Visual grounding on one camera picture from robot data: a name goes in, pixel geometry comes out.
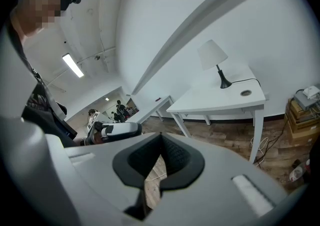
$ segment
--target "cable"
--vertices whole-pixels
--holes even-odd
[[[164,173],[163,175],[161,175],[161,176],[159,176],[159,177],[157,177],[157,178],[154,178],[154,179],[152,179],[152,180],[155,180],[155,179],[158,179],[158,178],[160,178],[160,177],[162,177],[162,176],[164,176],[164,175],[166,175],[167,173]]]
[[[293,100],[294,100],[293,98],[290,100],[289,107],[288,107],[288,111],[290,111],[291,103],[292,103]],[[279,140],[279,138],[283,135],[283,132],[284,132],[284,130],[285,130],[285,127],[286,127],[286,125],[287,125],[287,123],[288,123],[288,121],[289,121],[289,116],[287,115],[287,112],[285,112],[285,114],[286,114],[286,122],[284,123],[284,126],[283,126],[283,128],[282,128],[281,134],[280,134],[278,137],[276,137],[275,139],[273,139],[273,140],[271,140],[271,141],[269,141],[269,142],[267,143],[266,148],[265,148],[265,153],[264,153],[264,155],[261,156],[261,157],[258,158],[258,159],[255,158],[255,160],[254,160],[253,163],[256,163],[256,162],[259,163],[259,161],[265,157],[265,155],[267,154],[268,150],[271,149],[271,148],[276,144],[276,142]]]
[[[258,159],[255,158],[255,161],[254,161],[253,163],[256,163],[256,162],[259,163],[259,160],[261,160],[262,158],[264,158],[265,155],[267,154],[268,150],[271,149],[271,148],[273,147],[273,145],[276,144],[276,142],[279,140],[279,138],[283,135],[283,132],[284,132],[284,130],[285,130],[286,124],[288,123],[288,120],[289,120],[289,119],[288,119],[288,115],[287,115],[287,119],[286,119],[286,122],[284,123],[284,126],[283,126],[283,128],[282,128],[281,134],[280,134],[277,138],[275,138],[274,140],[271,140],[271,141],[268,142],[268,144],[266,145],[266,149],[265,149],[264,155],[263,155],[262,157],[258,158]],[[271,143],[271,142],[274,142],[274,143],[270,146],[270,148],[268,148],[269,143]]]
[[[259,83],[259,85],[260,85],[260,87],[261,87],[261,84],[260,84],[259,80],[258,80],[258,79],[256,79],[256,78],[249,78],[249,79],[245,79],[245,80],[235,81],[235,82],[232,82],[232,84],[233,84],[233,83],[238,83],[238,82],[247,81],[247,80],[257,80],[257,81],[258,81],[258,83]]]
[[[313,100],[320,100],[320,95],[319,95],[319,93],[317,93],[315,96],[316,96],[316,98],[313,97],[313,98],[312,98]]]
[[[254,144],[253,144],[253,140],[254,140],[254,139],[252,138],[251,141],[250,141],[252,146],[254,145]],[[269,140],[269,138],[266,137],[266,138],[264,138],[264,139],[260,142],[260,144],[259,144],[258,151],[261,152],[262,157],[264,156],[264,153],[262,152],[262,150],[264,149],[265,145],[268,143],[268,140]]]

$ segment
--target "black foam padding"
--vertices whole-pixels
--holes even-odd
[[[165,162],[166,174],[170,176],[184,168],[190,161],[191,155],[186,149],[164,136],[162,136],[162,144],[161,155]]]
[[[125,185],[143,189],[144,180],[160,155],[168,175],[160,182],[161,192],[188,187],[205,167],[199,151],[166,133],[154,134],[120,151],[115,155],[112,167]]]
[[[202,173],[205,159],[195,148],[167,133],[162,135],[161,155],[165,162],[167,178],[160,182],[160,192],[186,188]]]
[[[155,133],[115,155],[112,167],[125,185],[144,189],[145,178],[160,155],[161,142],[159,140],[161,140],[161,135]]]

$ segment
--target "black lamp base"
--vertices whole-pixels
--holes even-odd
[[[222,70],[218,67],[218,73],[220,75],[220,78],[221,78],[221,85],[220,85],[220,88],[221,89],[225,89],[225,88],[228,88],[229,86],[231,86],[231,82],[229,82],[226,78],[225,78],[225,75],[224,73],[222,72]]]

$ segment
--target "fluorescent light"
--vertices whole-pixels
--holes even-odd
[[[70,56],[69,53],[65,54],[62,58],[63,58],[63,60],[67,63],[67,65],[72,69],[72,71],[75,72],[75,74],[76,74],[78,77],[84,76],[83,72],[81,72],[81,70],[80,70],[79,67],[76,65],[76,63],[74,62],[74,60],[71,58],[71,56]]]

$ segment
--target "wooden floor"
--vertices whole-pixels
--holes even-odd
[[[252,123],[238,124],[211,124],[207,126],[202,122],[185,122],[184,123],[194,139],[226,147],[240,154],[249,160],[251,153],[250,140],[253,138],[254,128]],[[262,139],[268,137],[273,140],[281,134],[284,126],[283,120],[265,122],[263,124]],[[149,132],[168,132],[183,135],[174,120],[164,119],[161,122],[157,117],[150,117],[142,124],[143,133]],[[288,142],[287,128],[276,144],[268,151],[264,161],[260,164],[262,170],[277,180],[288,192],[303,184],[300,179],[297,182],[290,182],[289,174],[292,171],[292,164],[296,159],[307,159],[311,146],[291,146]],[[160,157],[150,172],[147,179],[154,179],[166,172],[166,166]],[[166,175],[153,181],[145,182],[145,190],[147,195],[147,204],[154,208],[160,200],[158,185],[161,179]]]

